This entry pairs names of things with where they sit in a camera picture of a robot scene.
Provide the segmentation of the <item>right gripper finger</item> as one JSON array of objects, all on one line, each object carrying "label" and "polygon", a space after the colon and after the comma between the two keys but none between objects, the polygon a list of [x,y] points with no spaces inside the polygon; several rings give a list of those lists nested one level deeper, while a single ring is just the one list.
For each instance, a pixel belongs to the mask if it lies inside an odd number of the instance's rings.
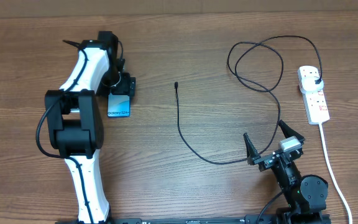
[{"label": "right gripper finger", "polygon": [[279,127],[282,130],[283,135],[286,138],[290,138],[290,137],[296,137],[297,140],[299,140],[299,142],[301,143],[301,145],[304,144],[305,141],[305,137],[302,136],[300,133],[296,132],[294,129],[292,129],[291,127],[289,127],[289,125],[287,125],[283,120],[280,120],[278,122]]},{"label": "right gripper finger", "polygon": [[260,158],[260,155],[256,148],[254,147],[252,141],[250,140],[247,133],[243,134],[244,142],[246,145],[246,152],[247,152],[247,163],[248,165],[254,165],[255,161]]}]

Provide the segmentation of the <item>blue Galaxy smartphone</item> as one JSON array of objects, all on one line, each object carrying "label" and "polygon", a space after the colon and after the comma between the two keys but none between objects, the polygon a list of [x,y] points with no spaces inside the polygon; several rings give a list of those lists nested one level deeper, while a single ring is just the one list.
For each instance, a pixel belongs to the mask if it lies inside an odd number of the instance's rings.
[{"label": "blue Galaxy smartphone", "polygon": [[110,118],[129,117],[131,115],[131,99],[127,95],[108,96],[108,112]]}]

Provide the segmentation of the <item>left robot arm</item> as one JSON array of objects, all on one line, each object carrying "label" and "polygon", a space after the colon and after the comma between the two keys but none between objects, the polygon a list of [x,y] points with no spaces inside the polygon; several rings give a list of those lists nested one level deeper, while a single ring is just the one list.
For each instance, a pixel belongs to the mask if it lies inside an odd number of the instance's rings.
[{"label": "left robot arm", "polygon": [[108,100],[109,117],[128,117],[136,79],[125,71],[122,42],[111,31],[100,31],[95,40],[69,43],[78,50],[78,61],[68,80],[45,94],[45,112],[35,133],[48,125],[55,155],[70,170],[78,201],[75,223],[113,223],[105,196],[99,156],[104,127],[99,96]]}]

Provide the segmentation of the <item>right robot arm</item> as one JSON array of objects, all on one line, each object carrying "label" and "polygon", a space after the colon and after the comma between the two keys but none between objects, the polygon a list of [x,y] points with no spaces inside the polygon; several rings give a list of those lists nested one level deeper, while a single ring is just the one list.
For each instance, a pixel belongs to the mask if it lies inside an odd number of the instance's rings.
[{"label": "right robot arm", "polygon": [[331,223],[326,209],[328,182],[318,175],[302,176],[295,160],[303,155],[305,138],[284,121],[278,122],[285,139],[279,142],[279,149],[267,156],[261,156],[245,133],[247,163],[257,165],[259,171],[272,170],[280,192],[258,215],[246,215],[246,223]]}]

